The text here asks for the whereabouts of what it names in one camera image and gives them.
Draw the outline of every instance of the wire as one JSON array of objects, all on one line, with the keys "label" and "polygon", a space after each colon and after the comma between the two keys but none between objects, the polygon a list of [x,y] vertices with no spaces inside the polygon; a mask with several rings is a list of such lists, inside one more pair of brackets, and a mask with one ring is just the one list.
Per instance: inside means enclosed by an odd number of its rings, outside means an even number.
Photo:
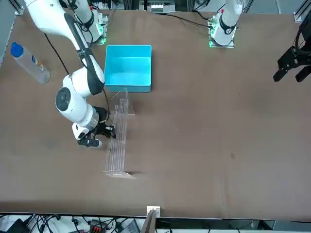
[{"label": "wire", "polygon": [[105,120],[105,122],[107,122],[109,120],[109,117],[110,117],[110,106],[109,106],[109,101],[108,101],[107,94],[106,94],[104,88],[103,88],[103,92],[105,94],[105,98],[106,98],[106,102],[107,102],[107,106],[108,106],[108,115],[107,115],[106,120]]},{"label": "wire", "polygon": [[[127,219],[128,219],[128,218],[126,218],[125,220],[119,222],[120,226],[122,226],[122,223],[124,223]],[[116,221],[115,229],[114,229],[111,233],[113,233],[113,232],[117,232],[117,221]]]},{"label": "wire", "polygon": [[178,18],[178,19],[187,21],[187,22],[189,22],[189,23],[192,23],[192,24],[195,24],[195,25],[198,25],[198,26],[201,26],[201,27],[210,28],[210,29],[213,28],[212,26],[208,26],[208,25],[201,24],[201,23],[196,23],[196,22],[193,22],[193,21],[191,21],[191,20],[188,20],[188,19],[185,19],[185,18],[182,18],[182,17],[179,17],[179,16],[174,16],[174,15],[167,15],[167,16],[172,16],[172,17],[175,17],[175,18]]},{"label": "wire", "polygon": [[78,17],[78,15],[76,14],[75,10],[74,10],[74,6],[72,5],[72,2],[70,0],[68,0],[68,4],[70,6],[70,9],[72,10],[74,16],[76,16],[76,18],[80,21],[80,27],[81,27],[81,30],[84,31],[84,32],[89,32],[90,35],[91,35],[91,42],[90,42],[90,47],[92,47],[93,45],[93,34],[91,33],[91,31],[89,30],[89,28],[85,27],[85,23],[82,22],[82,20],[80,20],[80,18]]},{"label": "wire", "polygon": [[225,6],[225,4],[222,5],[222,6],[216,11],[216,13],[218,13],[218,12]]},{"label": "wire", "polygon": [[103,228],[101,219],[98,217],[99,223],[101,224],[101,229]]},{"label": "wire", "polygon": [[36,215],[34,215],[33,218],[32,218],[31,220],[29,220],[29,222],[27,223],[26,226],[28,226],[28,225],[35,219],[35,216],[36,216]]},{"label": "wire", "polygon": [[31,228],[30,230],[30,233],[33,232],[35,226],[38,224],[38,221],[39,221],[39,215],[38,215],[38,218],[37,218],[37,222],[33,225],[33,227]]},{"label": "wire", "polygon": [[82,216],[83,220],[88,224],[91,225],[91,221],[87,221],[86,218],[84,216]]},{"label": "wire", "polygon": [[44,227],[47,226],[48,229],[49,229],[49,232],[50,232],[50,233],[53,233],[53,231],[50,229],[50,226],[49,226],[49,223],[48,223],[48,221],[49,221],[52,217],[50,217],[49,219],[47,219],[46,216],[44,216],[43,218],[42,218],[42,216],[40,216],[40,218],[41,218],[41,220],[43,221],[43,228],[42,228],[42,231],[44,231]]},{"label": "wire", "polygon": [[296,35],[296,39],[295,39],[295,48],[296,48],[297,52],[302,54],[302,55],[310,55],[311,51],[303,51],[300,49],[300,47],[298,45],[300,34],[301,34],[301,28],[299,27],[297,35]]},{"label": "wire", "polygon": [[201,12],[199,12],[199,11],[197,11],[197,10],[195,10],[194,12],[198,13],[198,15],[199,15],[202,19],[205,19],[205,20],[207,20],[207,21],[210,19],[210,17],[208,17],[208,18],[204,17],[204,16],[201,14]]},{"label": "wire", "polygon": [[[94,74],[94,73],[92,72],[92,70],[90,70],[90,69],[83,63],[82,59],[80,59],[80,61],[81,61],[82,65],[83,65],[94,77],[97,76],[96,74]],[[108,120],[109,120],[109,117],[110,117],[110,106],[109,106],[109,101],[108,101],[107,94],[106,94],[104,88],[103,88],[103,92],[104,92],[104,94],[105,94],[105,98],[106,98],[106,102],[107,102],[107,106],[108,106],[108,115],[107,115],[107,117],[106,117],[105,120],[102,120],[102,121],[100,121],[99,123],[104,123],[104,122],[108,121]]]},{"label": "wire", "polygon": [[250,223],[246,224],[245,226],[239,227],[239,229],[243,229],[243,228],[245,228],[245,227],[247,227],[247,226],[249,226],[249,225],[252,225],[253,222],[254,222],[254,221],[251,221]]},{"label": "wire", "polygon": [[51,41],[49,40],[48,36],[47,36],[45,33],[43,33],[43,34],[44,34],[45,38],[47,39],[48,43],[50,44],[50,46],[52,47],[52,49],[54,50],[54,52],[56,53],[56,55],[57,55],[59,61],[62,63],[62,65],[63,65],[65,71],[67,72],[67,74],[69,74],[69,72],[68,72],[68,70],[67,70],[67,68],[66,68],[66,66],[65,66],[65,64],[64,64],[64,62],[63,62],[63,60],[62,60],[61,57],[59,56],[58,52],[56,51],[56,49],[55,49],[55,47],[53,46],[53,44],[51,43]]},{"label": "wire", "polygon": [[206,3],[206,2],[210,2],[210,0],[205,0],[205,1],[203,1],[197,8],[195,8],[193,11],[196,11],[197,9],[199,9],[200,8],[200,6],[202,6],[204,3]]},{"label": "wire", "polygon": [[77,222],[77,220],[72,216],[72,223],[74,224],[74,227],[76,228],[76,230],[77,230],[77,232],[79,233],[80,232],[80,230],[78,229],[78,227],[77,227],[77,225],[76,225],[76,222]]}]

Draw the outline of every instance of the cable connector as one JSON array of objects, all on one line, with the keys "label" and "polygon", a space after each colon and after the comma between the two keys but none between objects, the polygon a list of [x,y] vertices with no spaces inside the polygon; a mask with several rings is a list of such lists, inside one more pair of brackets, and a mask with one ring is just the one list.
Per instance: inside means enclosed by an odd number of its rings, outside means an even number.
[{"label": "cable connector", "polygon": [[73,222],[73,224],[75,226],[78,226],[79,225],[79,221],[77,219],[75,219],[74,217],[72,217],[71,221]]}]

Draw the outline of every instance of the brown table surface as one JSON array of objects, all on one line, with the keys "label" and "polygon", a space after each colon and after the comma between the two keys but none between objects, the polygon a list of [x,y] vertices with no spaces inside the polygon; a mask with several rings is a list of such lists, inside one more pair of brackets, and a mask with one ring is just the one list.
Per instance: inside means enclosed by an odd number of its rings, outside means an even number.
[{"label": "brown table surface", "polygon": [[[204,23],[195,13],[179,13]],[[152,45],[152,91],[135,93],[125,170],[103,174],[106,152],[80,147],[54,99],[66,75],[28,14],[11,42],[50,70],[38,84],[9,49],[0,69],[0,210],[103,215],[310,219],[311,79],[274,83],[298,29],[292,15],[241,16],[235,49],[210,49],[207,29],[144,11],[116,11],[108,44]],[[66,66],[81,67],[49,35]],[[93,47],[104,67],[105,46]],[[104,95],[89,98],[104,106]]]}]

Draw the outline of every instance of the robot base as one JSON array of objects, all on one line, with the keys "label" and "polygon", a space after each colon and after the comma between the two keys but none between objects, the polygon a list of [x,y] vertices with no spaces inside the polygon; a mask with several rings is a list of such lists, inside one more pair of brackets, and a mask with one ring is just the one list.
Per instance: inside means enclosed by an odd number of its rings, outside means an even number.
[{"label": "robot base", "polygon": [[210,48],[215,48],[215,47],[222,47],[222,48],[234,48],[234,33],[236,29],[228,36],[232,36],[231,41],[227,45],[219,45],[215,39],[214,39],[214,34],[216,33],[217,30],[221,30],[220,25],[219,25],[219,18],[220,18],[221,13],[218,13],[217,15],[213,16],[209,21],[208,25],[212,26],[213,29],[208,29],[208,45]]}]

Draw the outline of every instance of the bottle label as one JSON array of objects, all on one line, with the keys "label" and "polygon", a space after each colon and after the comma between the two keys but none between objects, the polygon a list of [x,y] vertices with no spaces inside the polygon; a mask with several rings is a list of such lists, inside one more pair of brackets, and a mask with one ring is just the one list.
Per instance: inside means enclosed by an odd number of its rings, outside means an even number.
[{"label": "bottle label", "polygon": [[42,71],[43,71],[43,65],[41,62],[39,62],[34,56],[33,56],[33,63],[35,63]]}]

